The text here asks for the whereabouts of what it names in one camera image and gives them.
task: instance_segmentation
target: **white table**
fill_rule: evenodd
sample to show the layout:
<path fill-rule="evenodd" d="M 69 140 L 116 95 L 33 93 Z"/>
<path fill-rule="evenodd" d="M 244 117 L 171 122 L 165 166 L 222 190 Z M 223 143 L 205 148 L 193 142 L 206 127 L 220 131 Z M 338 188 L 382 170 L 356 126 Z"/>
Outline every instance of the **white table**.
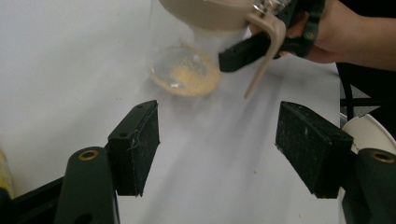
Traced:
<path fill-rule="evenodd" d="M 103 147 L 133 106 L 157 100 L 161 144 L 142 198 L 119 197 L 125 223 L 338 223 L 338 201 L 311 195 L 275 147 L 280 101 L 339 123 L 333 64 L 293 56 L 227 74 L 200 98 L 172 95 L 144 67 L 149 1 L 1 1 L 0 148 L 17 195 Z"/>

